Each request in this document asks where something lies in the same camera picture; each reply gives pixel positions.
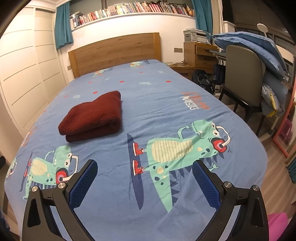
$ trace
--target wooden headboard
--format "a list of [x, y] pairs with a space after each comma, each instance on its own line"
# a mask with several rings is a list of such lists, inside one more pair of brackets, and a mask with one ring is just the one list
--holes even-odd
[[139, 60], [161, 61], [159, 33], [131, 34], [82, 46], [69, 53], [74, 78]]

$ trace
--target white shelf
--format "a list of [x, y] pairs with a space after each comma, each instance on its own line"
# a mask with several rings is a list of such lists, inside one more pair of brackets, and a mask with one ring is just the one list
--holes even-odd
[[87, 25], [93, 24], [93, 23], [97, 23], [97, 22], [101, 22], [101, 21], [105, 21], [105, 20], [109, 20], [109, 19], [113, 19], [113, 18], [121, 18], [121, 17], [125, 17], [125, 16], [137, 16], [137, 15], [167, 15], [167, 16], [174, 16], [174, 17], [180, 17], [180, 18], [194, 19], [194, 17], [191, 17], [191, 16], [187, 16], [187, 15], [183, 15], [183, 14], [167, 13], [167, 12], [136, 12], [136, 13], [127, 13], [127, 14], [114, 15], [114, 16], [106, 17], [106, 18], [100, 18], [100, 19], [91, 21], [89, 23], [82, 24], [82, 25], [74, 28], [72, 30], [72, 32], [77, 29], [83, 28]]

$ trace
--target folded red towel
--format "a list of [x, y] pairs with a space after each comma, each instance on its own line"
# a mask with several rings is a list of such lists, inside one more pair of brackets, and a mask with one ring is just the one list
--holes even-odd
[[68, 142], [114, 134], [121, 126], [120, 93], [112, 91], [92, 102], [74, 106], [59, 124]]

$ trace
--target blue quilt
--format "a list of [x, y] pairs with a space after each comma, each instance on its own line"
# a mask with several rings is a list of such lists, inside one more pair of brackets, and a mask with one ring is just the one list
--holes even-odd
[[[58, 125], [68, 111], [114, 90], [121, 93], [121, 130], [67, 143]], [[81, 76], [38, 118], [5, 180], [20, 233], [30, 187], [54, 187], [88, 159], [98, 163], [98, 174], [75, 212], [95, 240], [195, 240], [215, 209], [192, 175], [193, 161], [242, 188], [260, 186], [267, 165], [262, 144], [240, 117], [157, 60]]]

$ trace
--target electrical outlet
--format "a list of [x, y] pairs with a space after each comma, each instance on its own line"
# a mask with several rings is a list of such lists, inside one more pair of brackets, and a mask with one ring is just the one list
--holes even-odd
[[174, 48], [174, 53], [183, 53], [182, 48]]

